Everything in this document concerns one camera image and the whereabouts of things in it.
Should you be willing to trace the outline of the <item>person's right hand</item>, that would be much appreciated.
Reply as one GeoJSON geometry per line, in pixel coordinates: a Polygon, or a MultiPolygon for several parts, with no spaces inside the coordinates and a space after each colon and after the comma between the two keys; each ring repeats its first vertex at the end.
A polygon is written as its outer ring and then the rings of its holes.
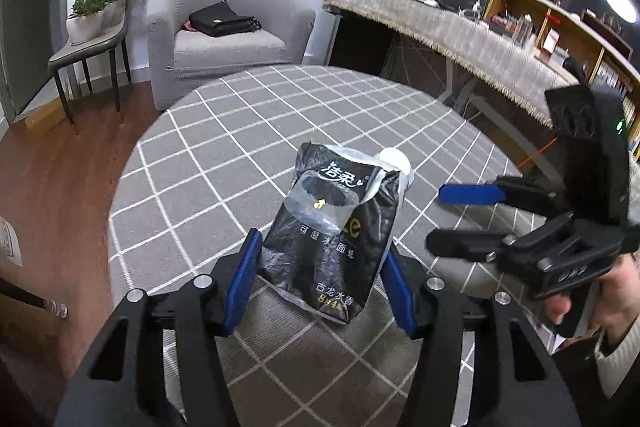
{"type": "Polygon", "coordinates": [[[639,355],[639,254],[623,254],[596,280],[597,295],[590,322],[598,335],[575,340],[580,347],[609,357],[616,350],[639,355]]]}

